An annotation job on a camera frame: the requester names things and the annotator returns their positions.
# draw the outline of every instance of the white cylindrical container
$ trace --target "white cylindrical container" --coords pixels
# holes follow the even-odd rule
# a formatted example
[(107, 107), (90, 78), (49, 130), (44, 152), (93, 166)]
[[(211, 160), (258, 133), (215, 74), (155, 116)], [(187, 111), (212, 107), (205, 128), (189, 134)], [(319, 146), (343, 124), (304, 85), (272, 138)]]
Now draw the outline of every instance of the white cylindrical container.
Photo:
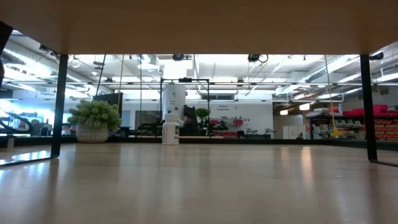
[(162, 130), (162, 144), (178, 145), (180, 143), (180, 118), (177, 114), (165, 114), (165, 123)]
[(177, 114), (182, 120), (185, 105), (185, 85), (170, 83), (163, 91), (163, 118), (166, 114)]

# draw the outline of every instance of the shelving unit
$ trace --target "shelving unit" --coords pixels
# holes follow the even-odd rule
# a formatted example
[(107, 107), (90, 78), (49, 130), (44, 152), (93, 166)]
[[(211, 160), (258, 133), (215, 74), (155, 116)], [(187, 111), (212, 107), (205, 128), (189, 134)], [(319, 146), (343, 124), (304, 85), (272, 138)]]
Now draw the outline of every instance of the shelving unit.
[[(309, 117), (311, 139), (331, 139), (331, 116)], [(366, 139), (364, 116), (335, 116), (336, 127), (343, 132), (338, 139)], [(375, 116), (377, 140), (398, 141), (398, 116)]]

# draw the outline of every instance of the wooden tabletop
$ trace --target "wooden tabletop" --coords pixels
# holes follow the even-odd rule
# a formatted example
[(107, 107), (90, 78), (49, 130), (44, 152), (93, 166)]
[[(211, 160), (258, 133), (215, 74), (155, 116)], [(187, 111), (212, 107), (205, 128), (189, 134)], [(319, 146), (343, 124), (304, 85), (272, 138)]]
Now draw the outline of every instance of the wooden tabletop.
[(63, 54), (368, 54), (398, 40), (396, 0), (0, 2)]

